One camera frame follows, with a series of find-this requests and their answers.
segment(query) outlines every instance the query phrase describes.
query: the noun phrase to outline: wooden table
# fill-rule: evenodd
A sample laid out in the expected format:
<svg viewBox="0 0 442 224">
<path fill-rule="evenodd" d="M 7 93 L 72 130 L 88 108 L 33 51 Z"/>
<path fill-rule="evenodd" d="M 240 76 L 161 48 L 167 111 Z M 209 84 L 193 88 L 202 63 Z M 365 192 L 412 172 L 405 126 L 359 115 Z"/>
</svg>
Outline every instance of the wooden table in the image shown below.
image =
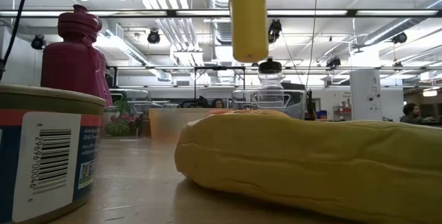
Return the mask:
<svg viewBox="0 0 442 224">
<path fill-rule="evenodd" d="M 174 151 L 173 142 L 102 140 L 93 197 L 52 223 L 354 223 L 203 189 L 176 171 Z"/>
</svg>

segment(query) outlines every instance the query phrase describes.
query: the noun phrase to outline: yellow cushion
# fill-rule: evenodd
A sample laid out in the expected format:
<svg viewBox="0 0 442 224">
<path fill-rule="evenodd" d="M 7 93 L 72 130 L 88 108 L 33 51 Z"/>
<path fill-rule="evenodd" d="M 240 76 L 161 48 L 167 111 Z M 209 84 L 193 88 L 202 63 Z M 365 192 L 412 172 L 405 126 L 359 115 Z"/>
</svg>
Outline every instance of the yellow cushion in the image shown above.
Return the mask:
<svg viewBox="0 0 442 224">
<path fill-rule="evenodd" d="M 442 129 L 220 114 L 188 123 L 177 170 L 197 184 L 367 223 L 442 223 Z"/>
</svg>

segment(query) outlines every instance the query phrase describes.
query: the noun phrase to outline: wire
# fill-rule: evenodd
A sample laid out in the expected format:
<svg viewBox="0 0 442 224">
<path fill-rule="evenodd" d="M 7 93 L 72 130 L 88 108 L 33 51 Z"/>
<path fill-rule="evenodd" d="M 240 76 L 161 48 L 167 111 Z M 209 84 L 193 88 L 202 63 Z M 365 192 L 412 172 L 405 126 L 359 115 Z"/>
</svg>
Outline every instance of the wire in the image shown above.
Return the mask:
<svg viewBox="0 0 442 224">
<path fill-rule="evenodd" d="M 309 84 L 310 68 L 311 68 L 311 63 L 313 62 L 313 45 L 314 45 L 314 41 L 315 41 L 316 7 L 317 6 L 318 6 L 318 0 L 315 0 L 315 15 L 313 16 L 313 31 L 311 34 L 310 63 L 309 63 L 309 70 L 307 71 L 307 82 L 305 83 L 306 87 Z"/>
<path fill-rule="evenodd" d="M 302 80 L 301 80 L 301 77 L 299 76 L 298 69 L 296 68 L 295 62 L 293 61 L 293 57 L 291 56 L 289 46 L 287 45 L 287 41 L 285 40 L 284 32 L 281 31 L 281 35 L 282 35 L 282 38 L 284 39 L 285 47 L 287 48 L 287 52 L 289 53 L 291 63 L 293 64 L 296 74 L 298 75 L 299 82 L 302 84 Z"/>
<path fill-rule="evenodd" d="M 6 67 L 6 63 L 8 62 L 9 55 L 11 54 L 11 51 L 12 51 L 12 46 L 14 45 L 15 36 L 17 36 L 17 31 L 19 30 L 21 12 L 23 12 L 23 8 L 25 6 L 25 1 L 26 0 L 20 0 L 20 5 L 19 5 L 19 9 L 17 11 L 17 17 L 15 18 L 14 28 L 12 29 L 11 39 L 9 41 L 8 49 L 6 50 L 5 57 L 3 58 L 3 61 L 1 61 L 1 63 L 3 63 L 2 64 L 3 68 L 0 71 L 0 81 L 3 76 L 3 71 L 4 71 L 4 68 Z"/>
</svg>

